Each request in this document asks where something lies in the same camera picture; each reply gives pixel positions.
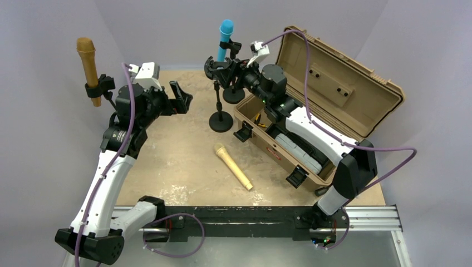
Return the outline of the black shock mount mic stand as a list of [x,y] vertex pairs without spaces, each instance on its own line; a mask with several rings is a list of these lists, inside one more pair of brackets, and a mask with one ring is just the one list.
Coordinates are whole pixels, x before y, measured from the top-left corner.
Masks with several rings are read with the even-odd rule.
[[233,118],[223,111],[223,105],[220,99],[220,83],[212,65],[215,63],[213,56],[209,56],[204,64],[204,73],[206,77],[212,80],[213,88],[216,93],[216,111],[209,117],[209,126],[214,132],[223,133],[229,131],[233,126]]

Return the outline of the cream beige microphone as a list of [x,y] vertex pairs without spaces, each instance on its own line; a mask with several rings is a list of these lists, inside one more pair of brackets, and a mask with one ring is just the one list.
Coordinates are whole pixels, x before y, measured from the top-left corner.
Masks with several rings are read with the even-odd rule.
[[241,185],[248,191],[253,188],[251,181],[247,178],[241,168],[237,165],[237,163],[233,160],[233,158],[228,153],[225,146],[221,143],[217,143],[214,145],[214,152],[215,154],[223,160],[223,162],[228,166],[231,172],[235,175]]

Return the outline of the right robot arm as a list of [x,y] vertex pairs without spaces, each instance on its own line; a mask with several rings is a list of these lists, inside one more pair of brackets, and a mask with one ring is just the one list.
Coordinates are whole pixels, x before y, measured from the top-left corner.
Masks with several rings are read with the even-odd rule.
[[227,87],[233,80],[237,87],[248,89],[261,100],[272,123],[282,125],[316,148],[336,171],[327,192],[314,204],[312,218],[319,226],[333,221],[335,212],[359,195],[377,175],[373,144],[367,140],[348,146],[348,138],[320,121],[307,105],[286,92],[287,77],[282,67],[266,65],[260,71],[258,64],[239,59],[218,62],[211,57],[204,65],[205,75]]

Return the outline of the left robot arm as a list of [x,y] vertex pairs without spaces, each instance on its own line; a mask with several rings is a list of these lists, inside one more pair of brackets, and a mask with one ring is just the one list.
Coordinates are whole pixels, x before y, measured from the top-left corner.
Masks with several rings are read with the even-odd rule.
[[193,96],[177,81],[169,83],[174,99],[161,87],[145,89],[135,83],[123,86],[115,99],[115,112],[103,134],[99,163],[90,189],[68,228],[58,229],[55,242],[79,259],[114,264],[125,240],[149,224],[158,228],[166,220],[164,200],[141,197],[136,205],[115,219],[112,213],[126,176],[147,139],[147,128],[160,116],[186,114]]

